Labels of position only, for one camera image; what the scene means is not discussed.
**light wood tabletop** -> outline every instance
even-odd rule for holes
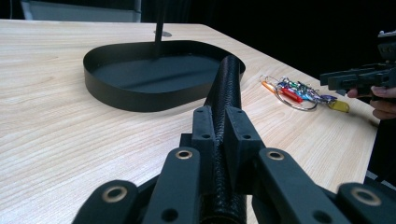
[[[336,192],[363,181],[379,122],[369,105],[210,27],[163,29],[172,35],[163,41],[200,41],[243,61],[242,109],[264,144],[289,152],[316,184]],[[154,41],[154,30],[153,23],[0,21],[0,223],[71,223],[102,184],[139,186],[160,173],[205,99],[161,112],[120,110],[87,91],[82,63],[103,45]],[[264,88],[262,75],[337,96],[349,113],[293,109]],[[256,222],[249,208],[248,223]]]

